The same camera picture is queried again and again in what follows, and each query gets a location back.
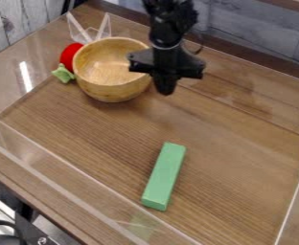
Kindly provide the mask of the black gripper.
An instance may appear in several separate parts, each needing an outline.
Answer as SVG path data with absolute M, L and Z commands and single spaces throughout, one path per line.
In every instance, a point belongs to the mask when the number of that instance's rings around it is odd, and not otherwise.
M 129 71 L 152 75 L 157 92 L 169 96 L 178 78 L 201 78 L 205 62 L 182 47 L 142 49 L 126 54 Z

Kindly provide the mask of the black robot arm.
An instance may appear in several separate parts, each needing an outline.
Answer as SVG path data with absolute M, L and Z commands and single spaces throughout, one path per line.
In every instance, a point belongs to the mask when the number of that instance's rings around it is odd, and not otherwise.
M 152 77 L 157 92 L 169 96 L 181 78 L 203 78 L 205 62 L 182 46 L 197 21 L 193 0 L 141 0 L 149 15 L 150 47 L 128 53 L 129 71 Z

